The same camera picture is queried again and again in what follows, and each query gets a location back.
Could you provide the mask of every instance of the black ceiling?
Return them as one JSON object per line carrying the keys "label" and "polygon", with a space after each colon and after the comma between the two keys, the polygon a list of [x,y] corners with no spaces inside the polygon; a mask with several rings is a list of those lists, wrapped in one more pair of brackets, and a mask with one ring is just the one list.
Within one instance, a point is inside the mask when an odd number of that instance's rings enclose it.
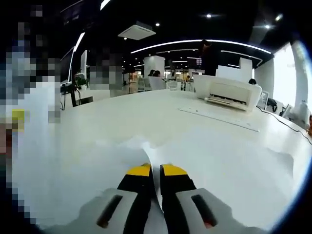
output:
{"label": "black ceiling", "polygon": [[[80,50],[100,51],[109,48],[123,56],[124,66],[129,68],[142,64],[144,57],[157,52],[180,49],[193,49],[198,43],[179,43],[156,47],[135,54],[130,52],[144,47],[178,40],[218,39],[235,41],[275,52],[285,43],[298,37],[297,15],[290,14],[296,6],[285,7],[284,2],[268,0],[111,0],[102,11],[102,0],[81,0],[74,7],[62,11],[77,0],[57,0],[44,5],[44,23],[49,28],[47,36],[50,48],[56,57],[61,58],[73,47],[80,33],[85,36]],[[275,22],[275,17],[283,13],[284,17]],[[136,21],[150,25],[155,35],[142,40],[124,40],[118,34]],[[219,50],[233,51],[262,59],[262,64],[273,57],[252,48],[227,43],[214,43]],[[177,51],[165,54],[166,60],[180,60],[182,57],[198,57],[193,50]],[[223,53],[222,63],[238,65],[239,55]],[[253,59],[253,66],[259,64]]]}

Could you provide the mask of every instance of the yellow object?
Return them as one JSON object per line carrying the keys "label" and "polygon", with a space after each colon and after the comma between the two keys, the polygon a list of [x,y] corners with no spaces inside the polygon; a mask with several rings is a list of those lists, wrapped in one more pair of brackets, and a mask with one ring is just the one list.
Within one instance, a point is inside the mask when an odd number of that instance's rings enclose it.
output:
{"label": "yellow object", "polygon": [[12,110],[12,130],[23,131],[25,123],[25,110],[13,109]]}
{"label": "yellow object", "polygon": [[143,164],[142,166],[133,167],[127,171],[127,175],[133,176],[150,176],[151,165],[148,163]]}
{"label": "yellow object", "polygon": [[163,164],[165,176],[180,176],[180,175],[187,175],[187,172],[182,168],[176,167],[172,164]]}

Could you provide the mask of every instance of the white printer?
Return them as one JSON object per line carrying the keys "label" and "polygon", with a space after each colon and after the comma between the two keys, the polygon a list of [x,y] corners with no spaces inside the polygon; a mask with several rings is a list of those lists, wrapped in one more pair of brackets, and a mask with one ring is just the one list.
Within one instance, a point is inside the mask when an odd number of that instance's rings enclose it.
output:
{"label": "white printer", "polygon": [[256,107],[262,93],[257,85],[206,75],[194,75],[194,86],[200,99],[245,111]]}

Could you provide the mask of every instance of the white desk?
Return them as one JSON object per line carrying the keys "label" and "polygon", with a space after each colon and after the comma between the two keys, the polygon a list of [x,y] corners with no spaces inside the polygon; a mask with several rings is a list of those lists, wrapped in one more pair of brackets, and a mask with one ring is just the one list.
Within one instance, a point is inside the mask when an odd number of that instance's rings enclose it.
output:
{"label": "white desk", "polygon": [[[258,109],[248,118],[258,125],[259,133],[178,110],[185,106],[205,106],[211,112],[222,115],[226,113],[224,108],[197,99],[195,93],[169,90],[104,99],[61,112],[61,123],[52,129],[54,134],[60,136],[60,167],[66,169],[68,165],[77,162],[82,151],[101,139],[122,142],[139,135],[145,137],[153,147],[157,147],[193,127],[203,126],[252,141],[276,152],[290,154],[294,158],[294,191],[300,187],[312,152],[312,146],[300,133],[292,131]],[[244,112],[233,109],[228,113],[233,118],[246,116]],[[293,123],[282,120],[291,127],[300,129]]]}

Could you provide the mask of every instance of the ceiling light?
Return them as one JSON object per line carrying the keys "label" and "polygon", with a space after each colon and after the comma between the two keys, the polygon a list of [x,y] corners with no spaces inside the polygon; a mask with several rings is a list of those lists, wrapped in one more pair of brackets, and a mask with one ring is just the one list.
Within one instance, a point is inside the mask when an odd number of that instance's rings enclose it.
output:
{"label": "ceiling light", "polygon": [[78,41],[77,41],[77,43],[76,43],[76,45],[75,45],[75,47],[74,47],[74,52],[77,50],[77,48],[78,48],[78,46],[79,46],[79,44],[80,44],[80,42],[81,42],[81,40],[82,40],[84,34],[85,34],[85,33],[81,33],[81,34],[80,34],[80,36],[79,36],[79,38],[78,38]]}
{"label": "ceiling light", "polygon": [[101,3],[101,7],[100,7],[100,11],[104,8],[104,6],[106,6],[107,5],[107,3],[109,3],[110,2],[110,0],[104,0],[102,3]]}
{"label": "ceiling light", "polygon": [[239,66],[236,66],[236,65],[232,65],[232,64],[228,64],[228,66],[232,66],[232,67],[238,67],[238,68],[239,68]]}
{"label": "ceiling light", "polygon": [[275,18],[275,21],[279,21],[281,18],[283,18],[283,15],[282,15],[282,14],[279,14],[279,15]]}
{"label": "ceiling light", "polygon": [[[172,41],[172,42],[152,45],[152,46],[148,46],[148,47],[145,47],[145,48],[142,48],[142,49],[139,49],[139,50],[135,50],[135,51],[132,51],[131,54],[134,54],[134,53],[137,53],[137,52],[140,52],[140,51],[143,51],[143,50],[147,50],[147,49],[163,46],[163,45],[172,45],[172,44],[179,44],[179,43],[186,43],[186,42],[201,42],[201,41],[202,41],[202,39]],[[214,40],[214,39],[208,39],[207,41],[210,41],[210,42],[220,42],[220,43],[229,43],[229,44],[235,44],[235,45],[242,45],[242,46],[246,46],[246,47],[249,47],[249,48],[253,48],[255,50],[260,50],[262,52],[271,54],[270,51],[261,49],[259,47],[253,46],[253,45],[243,44],[243,43],[240,43],[240,42],[229,41],[229,40]]]}

